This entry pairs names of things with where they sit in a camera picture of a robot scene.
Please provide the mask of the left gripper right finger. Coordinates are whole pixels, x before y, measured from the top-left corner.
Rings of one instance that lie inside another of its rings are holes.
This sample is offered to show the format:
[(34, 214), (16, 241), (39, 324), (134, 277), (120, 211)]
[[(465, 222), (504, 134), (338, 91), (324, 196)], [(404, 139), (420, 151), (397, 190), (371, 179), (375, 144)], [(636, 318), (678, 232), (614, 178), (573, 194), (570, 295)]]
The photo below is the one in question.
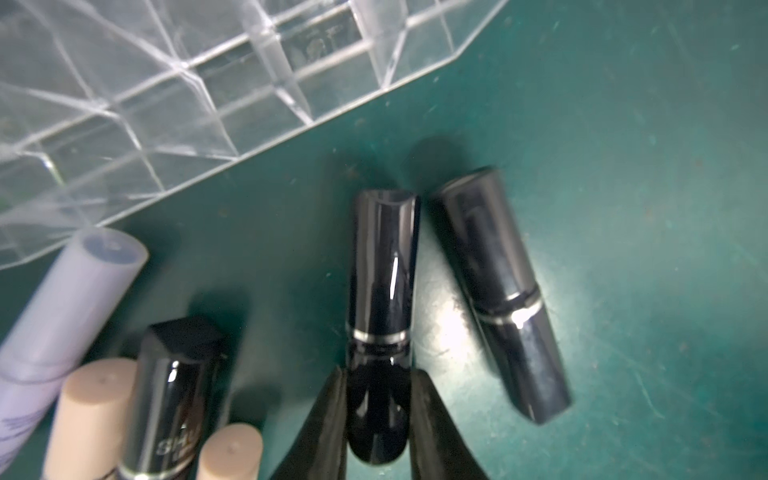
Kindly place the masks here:
[(411, 370), (409, 450), (413, 479), (489, 479), (421, 369)]

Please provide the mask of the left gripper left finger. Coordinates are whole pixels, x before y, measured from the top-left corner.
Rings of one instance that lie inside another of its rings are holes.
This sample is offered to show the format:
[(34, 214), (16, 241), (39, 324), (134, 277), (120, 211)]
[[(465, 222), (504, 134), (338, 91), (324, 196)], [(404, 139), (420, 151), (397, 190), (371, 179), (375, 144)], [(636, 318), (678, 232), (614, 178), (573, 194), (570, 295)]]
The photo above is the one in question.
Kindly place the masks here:
[(347, 448), (347, 372), (335, 367), (272, 479), (345, 479)]

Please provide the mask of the black lipstick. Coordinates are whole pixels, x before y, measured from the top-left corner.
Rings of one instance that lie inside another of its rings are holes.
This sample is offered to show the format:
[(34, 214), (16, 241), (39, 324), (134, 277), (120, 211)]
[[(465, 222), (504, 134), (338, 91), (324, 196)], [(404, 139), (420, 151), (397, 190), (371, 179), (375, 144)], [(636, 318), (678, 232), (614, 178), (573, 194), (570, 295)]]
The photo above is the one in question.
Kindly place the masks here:
[(155, 323), (141, 340), (119, 479), (185, 479), (205, 424), (225, 334), (191, 316)]
[(535, 424), (551, 421), (572, 397), (499, 172), (485, 167), (449, 181), (434, 205), (448, 258), (513, 405)]
[(354, 202), (347, 319), (347, 438), (362, 461), (404, 451), (410, 428), (411, 336), (420, 198), (362, 191)]

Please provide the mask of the clear acrylic lipstick organizer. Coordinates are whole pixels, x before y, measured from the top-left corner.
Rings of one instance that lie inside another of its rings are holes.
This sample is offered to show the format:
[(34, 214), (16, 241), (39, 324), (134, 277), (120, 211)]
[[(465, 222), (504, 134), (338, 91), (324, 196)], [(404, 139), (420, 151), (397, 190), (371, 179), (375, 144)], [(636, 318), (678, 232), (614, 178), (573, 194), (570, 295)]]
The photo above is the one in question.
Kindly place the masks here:
[(499, 1), (5, 1), (13, 267), (458, 57)]

